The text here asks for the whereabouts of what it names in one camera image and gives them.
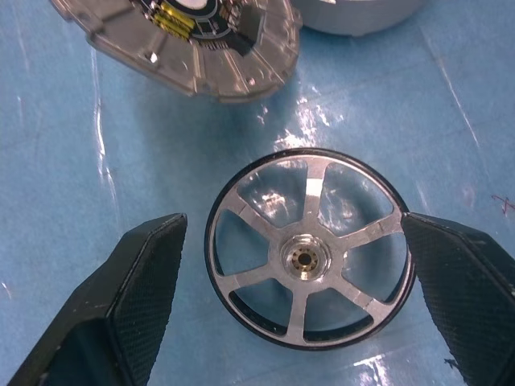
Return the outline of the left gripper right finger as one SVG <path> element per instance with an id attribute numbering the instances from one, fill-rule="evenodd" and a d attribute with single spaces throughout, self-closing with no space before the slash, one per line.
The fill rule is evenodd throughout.
<path id="1" fill-rule="evenodd" d="M 407 213 L 402 229 L 432 320 L 467 386 L 515 386 L 515 258 L 489 234 Z"/>

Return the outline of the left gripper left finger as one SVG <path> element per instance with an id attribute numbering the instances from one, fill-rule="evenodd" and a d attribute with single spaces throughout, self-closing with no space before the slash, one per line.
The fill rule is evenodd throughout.
<path id="1" fill-rule="evenodd" d="M 146 386 L 171 315 L 183 213 L 126 232 L 80 283 L 7 386 Z"/>

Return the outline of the black spoked motor rotor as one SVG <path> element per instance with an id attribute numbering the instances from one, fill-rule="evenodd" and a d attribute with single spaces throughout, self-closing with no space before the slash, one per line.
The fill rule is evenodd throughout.
<path id="1" fill-rule="evenodd" d="M 241 181 L 281 162 L 303 161 L 307 167 L 303 215 L 300 220 L 278 228 L 251 207 L 238 193 Z M 346 166 L 378 187 L 392 211 L 379 220 L 347 235 L 337 236 L 319 221 L 319 207 L 327 169 Z M 255 269 L 227 275 L 220 268 L 216 249 L 216 226 L 223 211 L 230 211 L 266 239 L 267 260 Z M 358 343 L 382 330 L 406 303 L 414 285 L 414 259 L 406 254 L 398 283 L 386 300 L 377 299 L 342 275 L 344 260 L 352 249 L 383 237 L 403 233 L 408 213 L 403 198 L 379 172 L 366 163 L 334 150 L 296 148 L 259 158 L 234 175 L 217 196 L 206 223 L 204 259 L 210 282 L 226 310 L 245 328 L 274 344 L 301 351 L 326 351 Z M 248 306 L 237 291 L 267 280 L 275 280 L 292 295 L 285 326 L 270 321 Z M 367 316 L 349 326 L 309 331 L 305 326 L 311 295 L 334 290 Z"/>

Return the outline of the silver motor cover plate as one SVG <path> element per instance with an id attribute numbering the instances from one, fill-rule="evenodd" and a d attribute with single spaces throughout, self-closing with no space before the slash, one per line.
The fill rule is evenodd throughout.
<path id="1" fill-rule="evenodd" d="M 290 0 L 50 0 L 98 51 L 188 96 L 267 97 L 293 75 L 301 14 Z"/>

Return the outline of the blue table mat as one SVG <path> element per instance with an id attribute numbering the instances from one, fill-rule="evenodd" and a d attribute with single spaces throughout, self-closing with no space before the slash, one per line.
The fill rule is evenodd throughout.
<path id="1" fill-rule="evenodd" d="M 0 0 L 0 386 L 119 238 L 174 212 L 187 236 L 149 386 L 462 386 L 419 287 L 352 347 L 252 334 L 212 289 L 204 230 L 242 167 L 322 147 L 515 256 L 515 0 L 430 0 L 380 34 L 300 42 L 285 88 L 222 105 L 97 52 L 49 0 Z"/>

